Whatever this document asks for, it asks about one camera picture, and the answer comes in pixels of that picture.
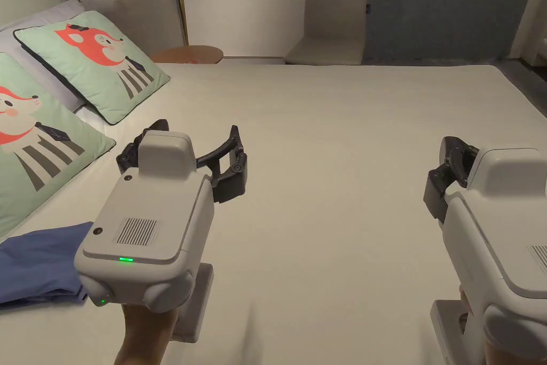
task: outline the blue cloth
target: blue cloth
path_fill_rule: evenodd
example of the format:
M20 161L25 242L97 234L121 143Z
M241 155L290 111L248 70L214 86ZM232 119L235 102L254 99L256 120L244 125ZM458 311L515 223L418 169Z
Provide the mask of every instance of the blue cloth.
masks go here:
M74 255L93 223L40 230L0 244L0 310L39 302L80 302L87 294Z

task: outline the fox print pillow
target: fox print pillow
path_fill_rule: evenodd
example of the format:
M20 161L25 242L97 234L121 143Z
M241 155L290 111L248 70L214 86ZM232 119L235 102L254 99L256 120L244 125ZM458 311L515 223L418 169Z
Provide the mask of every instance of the fox print pillow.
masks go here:
M115 144L0 53L0 238Z
M97 11L16 30L14 36L110 124L169 81L167 74Z

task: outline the bed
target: bed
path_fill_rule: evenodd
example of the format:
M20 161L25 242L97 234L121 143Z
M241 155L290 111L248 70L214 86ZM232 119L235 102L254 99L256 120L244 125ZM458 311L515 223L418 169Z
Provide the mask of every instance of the bed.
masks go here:
M117 146L12 234L93 221L115 156L156 119L197 155L234 123L247 192L215 210L200 340L170 344L163 363L443 363L429 309L458 297L458 279L422 201L426 175L446 135L547 153L547 120L526 97L492 66L161 67L171 81L127 118L95 121ZM115 304L0 314L10 365L108 364L122 337Z

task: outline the wooden side table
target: wooden side table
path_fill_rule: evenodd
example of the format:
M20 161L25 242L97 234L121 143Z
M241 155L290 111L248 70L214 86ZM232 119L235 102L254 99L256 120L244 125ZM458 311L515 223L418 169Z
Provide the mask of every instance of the wooden side table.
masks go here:
M224 57L221 49L212 46L181 46L153 54L154 63L217 64Z

